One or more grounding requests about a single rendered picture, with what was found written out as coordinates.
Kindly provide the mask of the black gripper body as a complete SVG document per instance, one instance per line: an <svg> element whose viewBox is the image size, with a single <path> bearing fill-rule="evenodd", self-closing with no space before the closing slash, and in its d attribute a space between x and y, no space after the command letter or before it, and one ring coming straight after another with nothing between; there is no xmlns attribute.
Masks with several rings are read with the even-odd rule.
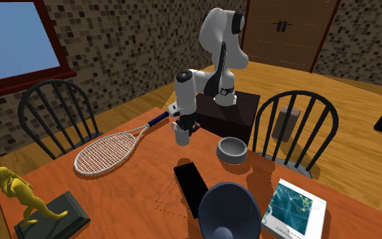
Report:
<svg viewBox="0 0 382 239"><path fill-rule="evenodd" d="M195 114L189 114L189 115L180 115L180 117L176 120L177 123L181 124L181 127L183 130L188 130L190 125L193 125L195 123Z"/></svg>

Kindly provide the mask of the grey mug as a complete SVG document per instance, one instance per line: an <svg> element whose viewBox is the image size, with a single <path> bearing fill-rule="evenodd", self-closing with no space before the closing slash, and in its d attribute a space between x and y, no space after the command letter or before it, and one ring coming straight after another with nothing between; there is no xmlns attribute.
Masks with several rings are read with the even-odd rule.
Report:
<svg viewBox="0 0 382 239"><path fill-rule="evenodd" d="M179 146L188 145L190 142L189 131L188 130L183 130L183 132L177 131L176 130L176 122L172 122L171 127L172 127L172 130L173 130L174 135L175 135L176 144Z"/></svg>

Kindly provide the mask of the dark robot stand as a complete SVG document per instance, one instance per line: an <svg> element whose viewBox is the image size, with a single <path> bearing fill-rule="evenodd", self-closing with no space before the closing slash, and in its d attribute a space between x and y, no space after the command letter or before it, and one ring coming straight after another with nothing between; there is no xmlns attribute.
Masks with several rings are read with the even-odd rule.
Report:
<svg viewBox="0 0 382 239"><path fill-rule="evenodd" d="M249 143L260 96L236 91L236 105L224 107L213 98L198 94L195 121L200 126L218 136L233 136Z"/></svg>

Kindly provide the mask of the grey bowl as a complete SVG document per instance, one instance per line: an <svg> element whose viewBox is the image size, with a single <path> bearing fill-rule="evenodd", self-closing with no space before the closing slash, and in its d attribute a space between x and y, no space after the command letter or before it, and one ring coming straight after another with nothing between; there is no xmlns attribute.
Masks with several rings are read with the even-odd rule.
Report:
<svg viewBox="0 0 382 239"><path fill-rule="evenodd" d="M228 164L241 164L246 161L248 147L239 138L232 136L222 138L216 146L216 155L220 161Z"/></svg>

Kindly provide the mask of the black remote control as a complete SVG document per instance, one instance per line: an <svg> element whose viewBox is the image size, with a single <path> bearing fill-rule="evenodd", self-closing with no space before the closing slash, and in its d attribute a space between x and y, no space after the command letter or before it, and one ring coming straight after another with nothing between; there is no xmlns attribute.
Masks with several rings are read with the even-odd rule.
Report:
<svg viewBox="0 0 382 239"><path fill-rule="evenodd" d="M174 167L174 174L187 201L193 218L198 218L198 208L208 188L193 162Z"/></svg>

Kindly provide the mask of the dark blue bowl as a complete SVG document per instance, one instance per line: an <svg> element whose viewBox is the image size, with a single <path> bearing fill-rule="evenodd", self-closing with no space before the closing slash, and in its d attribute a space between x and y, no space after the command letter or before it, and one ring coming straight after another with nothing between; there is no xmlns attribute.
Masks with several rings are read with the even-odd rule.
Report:
<svg viewBox="0 0 382 239"><path fill-rule="evenodd" d="M252 194L233 182L218 183L210 188L198 208L204 239L259 239L261 219Z"/></svg>

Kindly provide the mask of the orange wooden table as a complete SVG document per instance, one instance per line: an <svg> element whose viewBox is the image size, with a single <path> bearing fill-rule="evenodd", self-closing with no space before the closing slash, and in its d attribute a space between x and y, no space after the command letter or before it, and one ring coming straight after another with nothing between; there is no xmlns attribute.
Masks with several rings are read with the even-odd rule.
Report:
<svg viewBox="0 0 382 239"><path fill-rule="evenodd" d="M71 192L90 217L76 239L199 238L198 222L181 202L174 167L193 162L208 186L232 181L246 187L265 211L280 180L325 200L324 239L382 239L382 212L249 152L240 165L216 156L219 138L198 130L187 147L174 140L165 119L141 138L134 153L106 174L86 177L75 172L72 151L26 174L35 194L50 202Z"/></svg>

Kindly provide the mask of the brown box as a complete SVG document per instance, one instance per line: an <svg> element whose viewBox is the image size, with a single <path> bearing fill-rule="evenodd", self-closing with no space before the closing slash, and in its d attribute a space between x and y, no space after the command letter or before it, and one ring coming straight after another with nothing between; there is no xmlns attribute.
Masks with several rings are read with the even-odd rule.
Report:
<svg viewBox="0 0 382 239"><path fill-rule="evenodd" d="M278 139L280 135L280 131L282 129L282 125L284 123L284 119L286 117L286 112L288 110L287 106L283 106L281 111L278 114L275 126L273 128L273 132L271 134L271 137L273 139ZM288 118L288 123L286 125L286 129L284 131L284 135L282 137L282 141L287 143L293 130L296 125L296 122L301 114L301 111L299 109L292 109L290 112L290 117Z"/></svg>

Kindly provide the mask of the book with teal cover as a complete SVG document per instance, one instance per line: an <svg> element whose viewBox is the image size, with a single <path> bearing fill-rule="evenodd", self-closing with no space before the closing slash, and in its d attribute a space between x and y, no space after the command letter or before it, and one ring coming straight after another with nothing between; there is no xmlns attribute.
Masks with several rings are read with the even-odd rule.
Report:
<svg viewBox="0 0 382 239"><path fill-rule="evenodd" d="M280 179L261 221L277 239L322 239L326 201Z"/></svg>

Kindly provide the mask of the brown wooden door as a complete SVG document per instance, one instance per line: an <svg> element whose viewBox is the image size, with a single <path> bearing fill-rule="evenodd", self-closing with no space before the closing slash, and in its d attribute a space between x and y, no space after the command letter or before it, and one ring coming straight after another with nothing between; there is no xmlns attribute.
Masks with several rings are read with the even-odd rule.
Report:
<svg viewBox="0 0 382 239"><path fill-rule="evenodd" d="M340 0L249 0L242 49L267 65L311 72Z"/></svg>

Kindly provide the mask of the black spindle-back chair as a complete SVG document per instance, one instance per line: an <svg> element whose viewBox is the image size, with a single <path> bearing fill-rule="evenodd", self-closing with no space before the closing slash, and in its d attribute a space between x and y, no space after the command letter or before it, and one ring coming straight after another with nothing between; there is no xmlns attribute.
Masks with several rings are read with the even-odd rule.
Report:
<svg viewBox="0 0 382 239"><path fill-rule="evenodd" d="M44 86L51 86L54 90L57 99L60 101L57 106L64 109L70 124L74 127L79 141L74 143L69 136L66 128L62 125L61 119L56 115L54 106L49 103L46 99L41 88ZM60 141L56 138L55 134L51 131L51 126L44 121L44 116L38 113L38 110L32 106L29 98L32 94L36 94L41 100L41 104L38 106L40 110L45 109L50 117L52 118L52 123L61 131L65 139L71 146L70 148L64 148ZM85 94L85 92L77 85L69 82L63 81L61 79L51 79L39 82L29 88L20 99L18 105L18 120L22 129L44 150L53 160L57 158L51 150L43 143L37 134L33 132L31 128L28 127L26 122L25 111L29 110L33 119L31 120L32 125L40 125L47 135L53 140L57 148L60 150L60 155L65 155L68 152L90 142L93 139L102 135L99 131L96 119L94 117L94 112L92 111L90 101Z"/></svg>
<svg viewBox="0 0 382 239"><path fill-rule="evenodd" d="M267 154L267 148L269 144L269 140L271 138L272 130L273 130L273 123L276 115L276 111L278 110L278 104L281 98L284 98L285 96L290 97L290 102L288 103L288 106L285 111L285 116L282 120L282 126L279 131L279 135L276 141L275 150L272 155ZM295 137L292 140L292 143L290 145L290 148L288 150L288 153L284 159L281 159L278 157L278 150L280 149L280 145L284 142L284 133L286 131L287 125L290 122L290 115L292 113L292 110L294 109L294 103L298 96L307 96L309 97L309 103L305 109L303 118L301 120L301 123L299 124L299 127L297 129L297 132L295 134ZM313 109L313 106L316 102L321 102L324 105L322 114L320 115L319 119L317 120L313 130L311 131L309 138L307 139L307 142L300 152L298 158L296 161L291 160L292 153L298 143L298 140L301 136L301 133L303 132L303 129L305 127L305 124L307 123L307 120L309 118L309 115ZM265 141L263 143L263 151L259 153L259 155L267 158L268 160L271 160L272 162L276 162L280 165L283 165L295 172L300 173L303 176L306 176L308 178L312 178L311 169L317 162L318 158L322 155L325 148L330 144L331 140L335 137L337 130L339 128L339 116L337 113L337 110L335 109L334 105L325 97L315 93L310 92L306 90L291 90L291 91L285 91L279 94L276 94L275 96L272 96L268 100L266 100L260 109L256 113L255 117L255 123L254 123L254 136L252 140L252 151L256 152L256 146L257 146L257 140L258 140L258 134L259 134L259 123L261 120L261 116L264 112L264 110L269 106L272 106L271 113L269 116L269 123L267 126L267 132L265 136ZM332 119L332 126L330 129L330 132L328 133L327 137L322 141L322 144L320 145L319 149L316 151L316 154L313 158L311 158L311 161L308 163L307 166L304 166L301 164L303 161L303 158L307 154L308 149L310 148L311 144L314 141L314 138L317 136L321 126L323 125L325 119L327 116L331 116Z"/></svg>

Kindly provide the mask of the yellow figure on dark base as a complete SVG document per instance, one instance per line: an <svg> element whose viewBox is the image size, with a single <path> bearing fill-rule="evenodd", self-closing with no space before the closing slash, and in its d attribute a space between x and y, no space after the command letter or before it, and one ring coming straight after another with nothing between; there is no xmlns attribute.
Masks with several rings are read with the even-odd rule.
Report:
<svg viewBox="0 0 382 239"><path fill-rule="evenodd" d="M3 166L0 167L0 189L26 207L23 220L14 226L17 239L69 239L90 222L71 192L46 204L33 193L30 183Z"/></svg>

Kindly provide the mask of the window with red frame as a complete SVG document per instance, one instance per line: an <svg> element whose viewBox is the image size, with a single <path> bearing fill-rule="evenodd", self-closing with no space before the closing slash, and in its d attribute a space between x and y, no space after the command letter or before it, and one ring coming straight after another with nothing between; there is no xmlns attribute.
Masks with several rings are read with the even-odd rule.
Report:
<svg viewBox="0 0 382 239"><path fill-rule="evenodd" d="M71 70L43 0L0 0L0 96Z"/></svg>

